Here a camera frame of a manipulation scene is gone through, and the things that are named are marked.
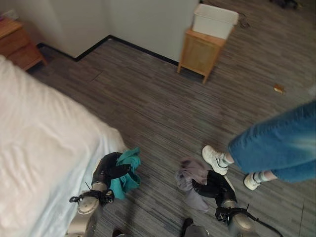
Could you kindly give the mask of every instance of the white bed sheet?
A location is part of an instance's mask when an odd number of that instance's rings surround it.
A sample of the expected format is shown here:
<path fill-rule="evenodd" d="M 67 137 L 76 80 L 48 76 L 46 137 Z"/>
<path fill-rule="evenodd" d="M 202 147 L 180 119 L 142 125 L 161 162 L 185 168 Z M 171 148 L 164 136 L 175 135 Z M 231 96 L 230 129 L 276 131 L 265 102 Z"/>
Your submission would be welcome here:
<path fill-rule="evenodd" d="M 0 56 L 0 236 L 63 237 L 120 133 Z"/>

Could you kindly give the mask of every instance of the white plastic bin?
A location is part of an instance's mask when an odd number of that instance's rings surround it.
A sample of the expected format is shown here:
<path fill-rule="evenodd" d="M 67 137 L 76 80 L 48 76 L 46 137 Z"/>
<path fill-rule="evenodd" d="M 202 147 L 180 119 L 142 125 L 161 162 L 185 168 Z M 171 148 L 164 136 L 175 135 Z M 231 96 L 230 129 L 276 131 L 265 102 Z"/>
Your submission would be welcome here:
<path fill-rule="evenodd" d="M 199 4 L 194 11 L 193 31 L 227 39 L 237 22 L 237 12 Z"/>

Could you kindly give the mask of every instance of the black baseboard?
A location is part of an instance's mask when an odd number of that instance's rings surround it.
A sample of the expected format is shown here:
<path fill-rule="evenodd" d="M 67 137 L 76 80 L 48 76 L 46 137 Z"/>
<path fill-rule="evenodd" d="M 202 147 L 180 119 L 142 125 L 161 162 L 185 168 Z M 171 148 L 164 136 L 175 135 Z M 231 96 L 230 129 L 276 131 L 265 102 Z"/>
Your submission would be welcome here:
<path fill-rule="evenodd" d="M 132 47 L 132 48 L 135 48 L 135 49 L 140 50 L 140 51 L 142 51 L 142 52 L 144 52 L 144 53 L 147 53 L 147 54 L 149 54 L 149 55 L 151 55 L 151 56 L 154 56 L 154 57 L 156 57 L 156 58 L 159 58 L 159 59 L 161 59 L 161 60 L 163 60 L 163 61 L 165 61 L 165 62 L 171 63 L 171 64 L 173 64 L 173 65 L 178 65 L 178 62 L 177 62 L 177 61 L 174 61 L 174 60 L 172 60 L 172 59 L 170 59 L 170 58 L 164 57 L 164 56 L 162 56 L 162 55 L 160 55 L 160 54 L 154 53 L 154 52 L 152 52 L 152 51 L 150 51 L 150 50 L 147 50 L 147 49 L 145 49 L 145 48 L 142 48 L 142 47 L 137 46 L 137 45 L 135 45 L 135 44 L 133 44 L 133 43 L 127 42 L 127 41 L 125 41 L 125 40 L 123 40 L 123 39 L 120 39 L 120 38 L 117 38 L 117 37 L 111 36 L 111 35 L 106 36 L 104 39 L 102 39 L 102 40 L 100 40 L 99 42 L 97 42 L 94 46 L 92 46 L 90 49 L 86 50 L 85 52 L 83 52 L 81 55 L 79 55 L 79 56 L 76 57 L 76 58 L 74 58 L 74 57 L 68 55 L 67 53 L 64 53 L 64 52 L 62 52 L 62 51 L 60 51 L 60 50 L 58 50 L 58 49 L 56 49 L 56 48 L 54 48 L 54 47 L 51 47 L 51 46 L 49 46 L 49 45 L 47 45 L 47 44 L 45 44 L 45 43 L 39 43 L 39 44 L 37 45 L 37 47 L 38 47 L 38 48 L 41 48 L 41 47 L 43 47 L 43 46 L 49 47 L 49 48 L 54 49 L 55 51 L 57 51 L 57 52 L 59 52 L 59 53 L 65 55 L 65 56 L 67 56 L 67 57 L 69 57 L 69 58 L 71 58 L 71 59 L 73 59 L 74 61 L 77 62 L 77 61 L 79 61 L 80 59 L 82 59 L 83 57 L 85 57 L 86 55 L 88 55 L 91 51 L 93 51 L 94 49 L 96 49 L 97 47 L 99 47 L 101 44 L 103 44 L 104 42 L 106 42 L 106 41 L 109 40 L 109 39 L 113 39 L 113 40 L 116 40 L 116 41 L 118 41 L 118 42 L 121 42 L 121 43 L 123 43 L 123 44 L 125 44 L 125 45 L 128 45 L 128 46 Z"/>

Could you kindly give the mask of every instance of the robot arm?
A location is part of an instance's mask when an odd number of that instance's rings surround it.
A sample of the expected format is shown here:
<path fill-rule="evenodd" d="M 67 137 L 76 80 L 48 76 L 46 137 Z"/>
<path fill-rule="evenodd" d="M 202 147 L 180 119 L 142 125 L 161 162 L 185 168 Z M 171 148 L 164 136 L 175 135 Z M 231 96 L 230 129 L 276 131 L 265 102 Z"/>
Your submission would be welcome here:
<path fill-rule="evenodd" d="M 238 206 L 235 191 L 225 176 L 210 170 L 207 176 L 207 185 L 201 185 L 192 180 L 192 186 L 201 196 L 215 199 L 217 204 L 215 217 L 218 221 L 228 225 L 231 236 L 259 237 L 251 221 L 253 220 L 282 237 L 278 230 L 252 216 L 247 209 Z"/>
<path fill-rule="evenodd" d="M 109 187 L 111 180 L 127 174 L 129 164 L 116 166 L 121 153 L 111 153 L 99 162 L 92 178 L 91 190 L 78 197 L 70 198 L 69 202 L 77 202 L 77 213 L 67 230 L 66 237 L 92 237 L 102 207 L 114 201 L 114 193 Z"/>

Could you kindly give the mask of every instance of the white sneaker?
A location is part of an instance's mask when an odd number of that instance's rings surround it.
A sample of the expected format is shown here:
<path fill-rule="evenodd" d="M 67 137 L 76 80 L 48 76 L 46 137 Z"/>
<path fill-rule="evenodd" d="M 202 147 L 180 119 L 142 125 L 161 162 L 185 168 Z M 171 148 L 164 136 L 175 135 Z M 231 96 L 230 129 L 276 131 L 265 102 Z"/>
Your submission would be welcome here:
<path fill-rule="evenodd" d="M 251 191 L 254 191 L 260 185 L 260 183 L 254 180 L 253 175 L 254 173 L 249 173 L 243 180 L 243 184 Z"/>
<path fill-rule="evenodd" d="M 214 148 L 212 148 L 210 145 L 207 145 L 202 149 L 203 159 L 212 166 L 213 170 L 216 173 L 219 173 L 221 175 L 227 174 L 228 170 L 228 167 L 221 167 L 219 165 L 219 159 L 223 155 L 224 153 L 215 151 Z"/>

